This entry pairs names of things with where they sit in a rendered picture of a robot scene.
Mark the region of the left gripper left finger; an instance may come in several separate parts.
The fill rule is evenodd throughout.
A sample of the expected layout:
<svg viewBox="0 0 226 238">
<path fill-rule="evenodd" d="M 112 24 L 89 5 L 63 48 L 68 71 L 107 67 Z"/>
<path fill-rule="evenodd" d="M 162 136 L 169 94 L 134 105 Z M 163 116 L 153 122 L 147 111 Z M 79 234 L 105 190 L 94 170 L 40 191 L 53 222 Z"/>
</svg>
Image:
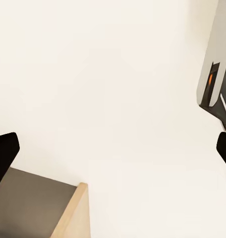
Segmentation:
<svg viewBox="0 0 226 238">
<path fill-rule="evenodd" d="M 0 182 L 19 151 L 20 145 L 16 132 L 0 136 Z"/>
</svg>

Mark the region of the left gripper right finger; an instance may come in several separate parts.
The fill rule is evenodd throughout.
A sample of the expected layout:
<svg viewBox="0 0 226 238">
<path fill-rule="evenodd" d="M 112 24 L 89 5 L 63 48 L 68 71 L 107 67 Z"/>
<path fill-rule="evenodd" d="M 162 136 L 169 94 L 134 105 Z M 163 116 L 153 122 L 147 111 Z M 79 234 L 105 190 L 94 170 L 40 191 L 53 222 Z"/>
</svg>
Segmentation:
<svg viewBox="0 0 226 238">
<path fill-rule="evenodd" d="M 226 163 L 226 132 L 219 134 L 216 149 Z"/>
</svg>

